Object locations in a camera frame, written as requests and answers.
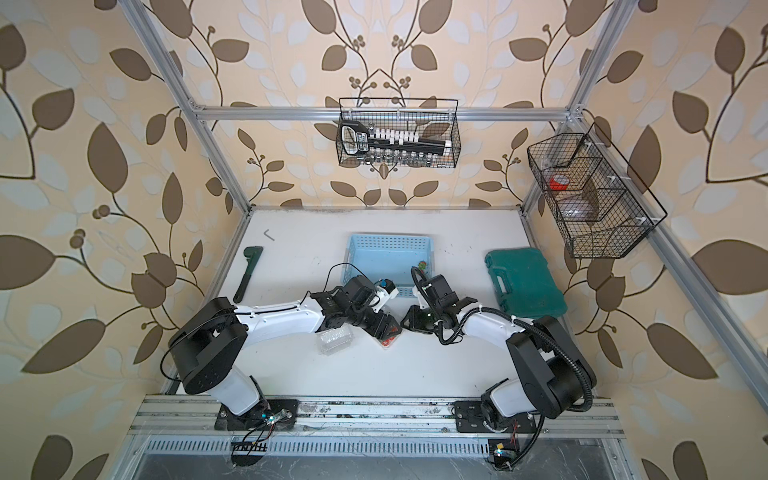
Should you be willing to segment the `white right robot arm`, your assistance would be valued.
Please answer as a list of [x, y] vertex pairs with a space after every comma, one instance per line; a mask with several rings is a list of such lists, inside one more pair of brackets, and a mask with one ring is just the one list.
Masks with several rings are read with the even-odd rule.
[[482, 306], [474, 298], [459, 297], [444, 276], [429, 278], [418, 267], [411, 269], [411, 277], [419, 304], [409, 309], [403, 328], [434, 335], [443, 346], [469, 336], [509, 353], [515, 376], [480, 397], [487, 429], [504, 432], [520, 414], [555, 419], [565, 411], [592, 408], [596, 375], [556, 318], [531, 320]]

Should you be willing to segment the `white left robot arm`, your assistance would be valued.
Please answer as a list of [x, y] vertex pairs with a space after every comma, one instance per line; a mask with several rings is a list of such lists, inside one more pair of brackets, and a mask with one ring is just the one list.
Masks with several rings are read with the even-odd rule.
[[241, 351], [256, 343], [349, 324], [381, 343], [401, 333], [384, 311], [399, 294], [389, 280], [371, 286], [354, 280], [305, 299], [263, 308], [237, 306], [225, 297], [208, 302], [169, 340], [168, 352], [189, 395], [209, 394], [242, 416], [263, 398], [256, 380], [235, 366]]

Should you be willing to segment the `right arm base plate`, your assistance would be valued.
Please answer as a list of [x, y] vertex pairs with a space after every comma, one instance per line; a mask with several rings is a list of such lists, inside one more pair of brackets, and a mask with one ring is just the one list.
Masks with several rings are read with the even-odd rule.
[[503, 417], [489, 402], [485, 401], [455, 401], [451, 411], [459, 433], [511, 435], [512, 433], [531, 434], [536, 430], [535, 417], [532, 414], [521, 413], [513, 417]]

